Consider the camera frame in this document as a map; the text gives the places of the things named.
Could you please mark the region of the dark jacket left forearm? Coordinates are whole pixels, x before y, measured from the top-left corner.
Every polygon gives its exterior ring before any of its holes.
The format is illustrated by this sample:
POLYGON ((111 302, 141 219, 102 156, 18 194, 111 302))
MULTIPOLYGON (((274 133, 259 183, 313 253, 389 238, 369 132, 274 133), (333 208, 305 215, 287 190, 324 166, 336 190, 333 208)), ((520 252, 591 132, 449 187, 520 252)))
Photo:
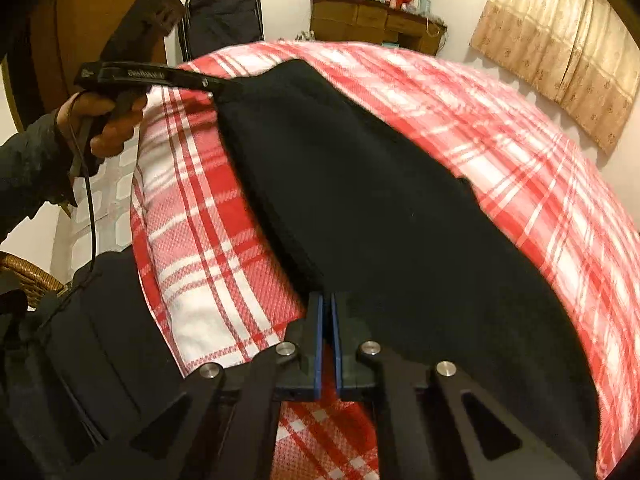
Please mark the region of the dark jacket left forearm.
POLYGON ((34 218, 44 203, 76 206, 68 174, 73 157, 54 113, 43 115, 1 145, 1 240, 26 218, 34 218))

